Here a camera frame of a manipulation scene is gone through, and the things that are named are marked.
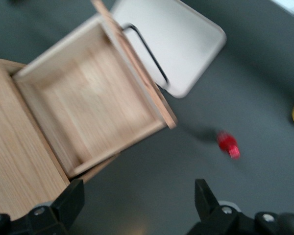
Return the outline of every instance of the light wood grain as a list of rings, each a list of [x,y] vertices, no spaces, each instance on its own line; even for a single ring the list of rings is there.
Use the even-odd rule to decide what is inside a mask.
[[[23,66],[0,60],[0,213],[12,219],[69,184],[10,77]]]
[[[177,122],[174,113],[172,112],[163,95],[159,91],[157,85],[151,79],[149,73],[147,72],[146,68],[144,67],[143,63],[141,62],[140,58],[135,52],[134,48],[132,47],[126,36],[123,34],[121,27],[111,17],[111,14],[109,13],[109,11],[107,10],[107,8],[101,0],[92,0],[92,3],[96,7],[97,11],[105,19],[105,23],[108,26],[106,29],[110,31],[108,35],[111,37],[111,39],[114,38],[117,41],[115,43],[118,43],[127,55],[127,58],[130,60],[134,70],[141,78],[147,92],[149,93],[152,101],[161,113],[166,124],[169,128],[174,128]]]
[[[16,81],[69,178],[164,127],[107,36],[49,68]]]

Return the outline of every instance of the open wooden box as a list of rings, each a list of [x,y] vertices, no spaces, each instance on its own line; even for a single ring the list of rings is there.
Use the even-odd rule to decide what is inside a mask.
[[[120,28],[102,13],[13,77],[69,178],[175,126]]]
[[[175,117],[121,28],[100,15],[28,66],[0,59],[0,213],[17,219]]]

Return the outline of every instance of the white tray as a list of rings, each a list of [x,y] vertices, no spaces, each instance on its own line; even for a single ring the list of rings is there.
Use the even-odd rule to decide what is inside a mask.
[[[118,0],[112,9],[121,25],[135,25],[166,73],[166,83],[134,32],[127,36],[154,81],[171,95],[187,95],[226,42],[224,31],[179,0]]]

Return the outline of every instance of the red object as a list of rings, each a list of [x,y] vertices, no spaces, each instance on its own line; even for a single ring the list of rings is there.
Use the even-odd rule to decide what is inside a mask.
[[[240,151],[236,139],[232,135],[221,131],[217,134],[217,142],[220,149],[227,152],[232,159],[240,158]]]

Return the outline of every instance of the gray table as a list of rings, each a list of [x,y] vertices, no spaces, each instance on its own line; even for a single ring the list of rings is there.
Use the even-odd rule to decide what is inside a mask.
[[[165,94],[177,128],[124,151],[85,185],[72,235],[185,234],[198,221],[196,178],[248,216],[294,212],[294,18],[267,0],[185,2],[224,29],[227,45],[188,96]],[[0,0],[0,58],[28,63],[94,12],[88,0]],[[237,138],[240,160],[201,138],[212,129]]]

